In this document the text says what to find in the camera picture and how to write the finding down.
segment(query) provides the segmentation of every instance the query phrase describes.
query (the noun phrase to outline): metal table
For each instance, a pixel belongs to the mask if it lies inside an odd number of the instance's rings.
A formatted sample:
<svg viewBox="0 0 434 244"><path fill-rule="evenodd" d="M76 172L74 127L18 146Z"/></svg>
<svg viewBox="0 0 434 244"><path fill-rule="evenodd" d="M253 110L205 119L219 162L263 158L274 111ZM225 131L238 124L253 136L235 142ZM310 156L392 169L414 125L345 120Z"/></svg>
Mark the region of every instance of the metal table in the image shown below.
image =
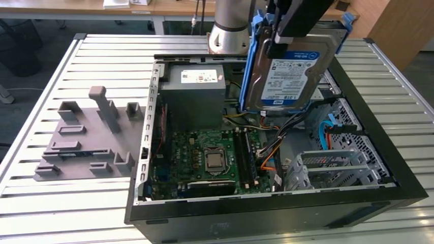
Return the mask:
<svg viewBox="0 0 434 244"><path fill-rule="evenodd" d="M156 53L207 53L206 37L88 35L74 40L0 164L2 243L148 243L123 223L130 178L36 182L34 170L56 128L62 101L96 107L88 88L107 87L116 106L147 103ZM434 113L375 45L349 40L339 62L430 197L353 228L255 236L217 243L432 243Z"/></svg>

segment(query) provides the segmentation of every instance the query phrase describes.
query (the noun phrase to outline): hard drive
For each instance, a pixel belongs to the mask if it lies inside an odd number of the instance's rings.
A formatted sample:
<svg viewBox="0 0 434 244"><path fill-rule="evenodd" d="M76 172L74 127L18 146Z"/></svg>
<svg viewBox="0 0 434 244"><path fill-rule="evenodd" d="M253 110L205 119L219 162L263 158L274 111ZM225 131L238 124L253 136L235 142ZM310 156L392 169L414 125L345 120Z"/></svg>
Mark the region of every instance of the hard drive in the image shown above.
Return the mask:
<svg viewBox="0 0 434 244"><path fill-rule="evenodd" d="M294 38L281 58L269 58L271 28L259 29L251 79L243 84L241 104L250 112L299 112L310 104L319 80L346 35L345 28L318 26L303 38Z"/></svg>

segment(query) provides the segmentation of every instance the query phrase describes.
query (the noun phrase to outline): computer chassis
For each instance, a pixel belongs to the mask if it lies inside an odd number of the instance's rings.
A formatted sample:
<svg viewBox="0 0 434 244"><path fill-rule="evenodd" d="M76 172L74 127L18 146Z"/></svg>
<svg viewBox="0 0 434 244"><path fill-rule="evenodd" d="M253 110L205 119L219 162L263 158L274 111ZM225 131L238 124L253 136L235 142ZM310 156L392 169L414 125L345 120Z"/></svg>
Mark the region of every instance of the computer chassis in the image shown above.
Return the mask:
<svg viewBox="0 0 434 244"><path fill-rule="evenodd" d="M285 186L250 194L152 199L156 158L159 83L170 82L174 65L239 65L245 56L156 55L144 115L140 159L132 170L126 223L152 243L178 243L253 235L285 234L350 227L386 210L428 197L345 70L334 58L318 85L303 124L281 148ZM330 150L321 150L318 126L333 115L351 131L333 133ZM279 117L267 118L279 125ZM233 128L235 133L242 128ZM270 136L262 135L262 143ZM269 175L270 187L275 174Z"/></svg>

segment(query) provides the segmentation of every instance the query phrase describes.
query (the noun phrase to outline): power supply label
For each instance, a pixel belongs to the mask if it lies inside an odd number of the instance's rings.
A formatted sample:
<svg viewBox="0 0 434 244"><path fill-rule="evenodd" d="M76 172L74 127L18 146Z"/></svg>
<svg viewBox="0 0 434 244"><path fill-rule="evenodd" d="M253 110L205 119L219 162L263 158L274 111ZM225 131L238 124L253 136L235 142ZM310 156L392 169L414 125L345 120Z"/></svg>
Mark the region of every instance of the power supply label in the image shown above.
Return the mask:
<svg viewBox="0 0 434 244"><path fill-rule="evenodd" d="M218 82L217 70L183 70L182 83L214 83Z"/></svg>
<svg viewBox="0 0 434 244"><path fill-rule="evenodd" d="M307 83L306 70L318 61L319 52L289 51L283 59L274 59L262 95L265 105L290 105Z"/></svg>

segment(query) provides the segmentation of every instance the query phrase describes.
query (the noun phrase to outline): cardboard box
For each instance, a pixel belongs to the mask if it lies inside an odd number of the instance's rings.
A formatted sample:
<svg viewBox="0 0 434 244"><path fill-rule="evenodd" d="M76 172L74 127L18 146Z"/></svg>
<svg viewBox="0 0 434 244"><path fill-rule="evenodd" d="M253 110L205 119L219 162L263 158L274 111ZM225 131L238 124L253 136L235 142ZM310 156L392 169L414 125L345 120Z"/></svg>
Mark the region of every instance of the cardboard box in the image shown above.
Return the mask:
<svg viewBox="0 0 434 244"><path fill-rule="evenodd" d="M130 0L131 4L148 5L151 0Z"/></svg>

